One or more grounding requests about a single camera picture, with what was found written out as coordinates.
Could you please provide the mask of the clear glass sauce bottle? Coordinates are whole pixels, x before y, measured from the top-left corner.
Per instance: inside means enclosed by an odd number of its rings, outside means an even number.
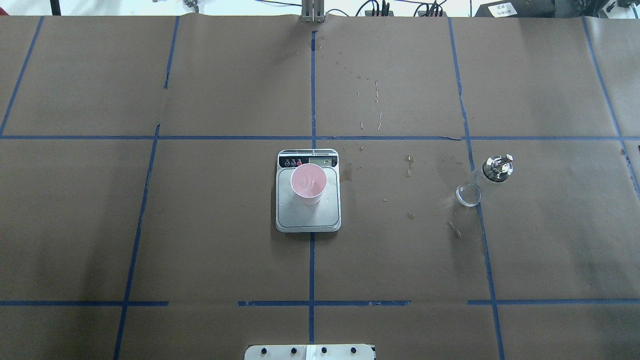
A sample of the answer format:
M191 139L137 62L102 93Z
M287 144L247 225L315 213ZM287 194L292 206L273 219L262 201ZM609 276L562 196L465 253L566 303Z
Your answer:
M455 198L464 207L477 207L513 172L514 157L512 155L507 153L490 156L457 186Z

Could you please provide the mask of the grey digital kitchen scale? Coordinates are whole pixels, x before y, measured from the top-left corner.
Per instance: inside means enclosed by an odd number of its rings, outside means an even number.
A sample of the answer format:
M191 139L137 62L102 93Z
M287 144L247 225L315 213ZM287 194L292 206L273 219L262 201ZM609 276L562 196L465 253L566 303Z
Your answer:
M339 154L331 148L277 155L275 226L282 233L333 233L342 226Z

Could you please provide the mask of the black box with label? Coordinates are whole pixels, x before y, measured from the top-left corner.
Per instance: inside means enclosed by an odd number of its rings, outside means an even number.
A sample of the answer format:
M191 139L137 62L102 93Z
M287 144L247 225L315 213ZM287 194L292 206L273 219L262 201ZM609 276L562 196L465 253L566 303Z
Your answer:
M474 18L555 18L553 0L497 0L478 7Z

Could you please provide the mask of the aluminium frame post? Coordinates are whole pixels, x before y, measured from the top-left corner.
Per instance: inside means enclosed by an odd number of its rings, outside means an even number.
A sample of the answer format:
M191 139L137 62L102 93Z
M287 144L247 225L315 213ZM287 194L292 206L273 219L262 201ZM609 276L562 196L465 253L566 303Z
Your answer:
M305 24L321 24L325 22L326 11L324 0L301 0L301 22Z

